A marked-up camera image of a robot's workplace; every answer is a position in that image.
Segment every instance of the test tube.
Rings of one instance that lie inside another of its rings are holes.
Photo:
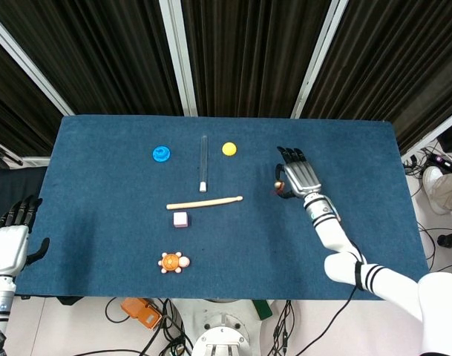
[[[205,193],[207,191],[206,181],[208,175],[208,137],[201,137],[201,164],[199,168],[199,191]]]

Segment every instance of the yellow ball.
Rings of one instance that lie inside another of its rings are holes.
[[[226,156],[234,156],[237,151],[238,148],[232,142],[226,142],[223,145],[223,154]]]

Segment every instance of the person's leg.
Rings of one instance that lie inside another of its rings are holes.
[[[429,167],[422,179],[432,209],[440,215],[452,211],[452,174],[443,175],[437,167]]]

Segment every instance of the blue bottle cap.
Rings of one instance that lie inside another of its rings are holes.
[[[171,152],[166,146],[158,146],[153,150],[153,159],[157,162],[165,162],[170,156]]]

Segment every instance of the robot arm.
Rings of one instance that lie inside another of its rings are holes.
[[[49,247],[49,239],[44,239],[41,248],[27,256],[28,237],[41,202],[28,197],[0,219],[0,356],[6,355],[4,333],[16,290],[15,277],[25,266],[43,258]]]
[[[336,282],[370,291],[423,322],[422,355],[452,356],[452,274],[428,274],[416,283],[383,266],[367,264],[362,253],[344,233],[330,199],[319,194],[321,184],[303,153],[297,148],[278,147],[278,150],[286,163],[277,165],[275,169],[278,195],[285,199],[304,199],[304,208],[323,246],[338,252],[328,256],[324,262],[327,276]],[[285,172],[292,186],[287,193],[283,192],[281,171]]]

